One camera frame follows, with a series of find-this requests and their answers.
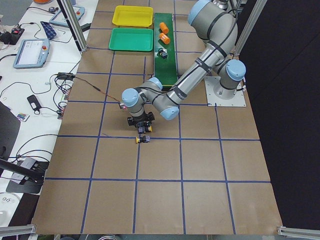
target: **green tray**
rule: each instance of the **green tray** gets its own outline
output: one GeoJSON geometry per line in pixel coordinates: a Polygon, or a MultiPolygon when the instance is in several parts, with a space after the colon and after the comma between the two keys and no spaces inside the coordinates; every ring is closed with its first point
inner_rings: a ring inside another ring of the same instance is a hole
{"type": "Polygon", "coordinates": [[[154,31],[144,28],[112,29],[109,49],[116,51],[150,52],[154,46],[154,31]]]}

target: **cardboard surface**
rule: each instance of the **cardboard surface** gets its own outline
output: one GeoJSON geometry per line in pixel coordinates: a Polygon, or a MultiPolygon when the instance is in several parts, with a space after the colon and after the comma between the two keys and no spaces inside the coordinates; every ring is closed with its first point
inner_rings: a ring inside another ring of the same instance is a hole
{"type": "MultiPolygon", "coordinates": [[[[100,0],[77,77],[116,99],[153,73],[150,53],[107,48],[123,3],[174,14],[180,75],[205,47],[187,24],[195,1],[100,0]]],[[[246,103],[207,107],[201,82],[171,121],[146,104],[151,142],[138,145],[129,113],[75,78],[32,221],[37,233],[276,234],[282,222],[246,103]]]]}

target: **green conveyor belt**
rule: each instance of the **green conveyor belt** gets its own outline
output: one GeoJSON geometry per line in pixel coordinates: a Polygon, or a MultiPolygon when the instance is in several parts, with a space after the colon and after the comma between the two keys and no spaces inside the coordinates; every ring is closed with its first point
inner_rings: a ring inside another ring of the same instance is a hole
{"type": "Polygon", "coordinates": [[[175,38],[173,31],[173,16],[171,13],[154,14],[154,76],[157,77],[165,89],[169,89],[177,81],[175,38]],[[166,35],[170,38],[169,44],[164,44],[159,39],[162,32],[159,24],[164,22],[169,28],[166,35]],[[167,58],[163,59],[158,54],[159,48],[166,49],[167,58]]]}

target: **robotic arm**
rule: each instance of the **robotic arm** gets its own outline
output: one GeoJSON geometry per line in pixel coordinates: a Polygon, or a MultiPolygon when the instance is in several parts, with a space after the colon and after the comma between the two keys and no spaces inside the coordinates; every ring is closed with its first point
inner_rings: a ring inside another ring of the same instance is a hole
{"type": "Polygon", "coordinates": [[[195,28],[197,36],[206,44],[206,49],[195,63],[177,80],[167,92],[162,92],[162,84],[152,77],[136,88],[128,88],[122,93],[122,100],[132,117],[130,126],[138,128],[138,133],[151,132],[155,119],[152,112],[146,114],[144,104],[152,105],[166,120],[179,114],[178,105],[212,70],[221,76],[214,87],[215,94],[223,99],[233,97],[239,81],[245,75],[246,67],[239,60],[226,59],[235,45],[237,24],[235,18],[214,5],[210,0],[199,0],[192,7],[188,23],[195,28]]]}

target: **yellow tray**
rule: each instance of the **yellow tray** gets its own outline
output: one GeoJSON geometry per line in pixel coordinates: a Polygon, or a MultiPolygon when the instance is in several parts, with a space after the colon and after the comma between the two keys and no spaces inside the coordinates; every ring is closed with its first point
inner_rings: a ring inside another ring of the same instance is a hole
{"type": "Polygon", "coordinates": [[[154,9],[149,6],[115,7],[112,23],[117,26],[149,27],[152,24],[154,9]]]}

